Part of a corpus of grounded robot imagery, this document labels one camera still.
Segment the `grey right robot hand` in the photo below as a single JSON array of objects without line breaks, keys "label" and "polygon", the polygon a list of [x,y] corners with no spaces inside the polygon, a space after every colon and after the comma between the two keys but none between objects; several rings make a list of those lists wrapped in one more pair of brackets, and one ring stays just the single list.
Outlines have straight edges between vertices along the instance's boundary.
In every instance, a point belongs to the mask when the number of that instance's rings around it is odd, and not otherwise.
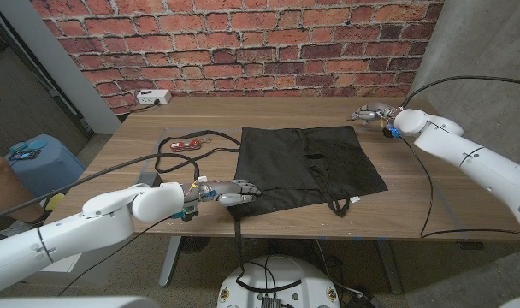
[{"label": "grey right robot hand", "polygon": [[349,121],[362,120],[366,123],[382,121],[385,125],[393,124],[395,117],[401,108],[391,106],[382,102],[370,102],[359,107],[348,118]]}]

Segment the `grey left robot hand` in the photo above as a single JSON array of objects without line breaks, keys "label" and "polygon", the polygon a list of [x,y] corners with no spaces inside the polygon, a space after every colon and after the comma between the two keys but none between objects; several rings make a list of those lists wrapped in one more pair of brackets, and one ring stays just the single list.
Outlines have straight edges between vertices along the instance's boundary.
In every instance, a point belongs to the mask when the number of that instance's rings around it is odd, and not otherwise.
[{"label": "grey left robot hand", "polygon": [[246,180],[207,181],[197,180],[183,184],[184,207],[197,206],[202,202],[218,202],[224,207],[232,207],[254,201],[261,191]]}]

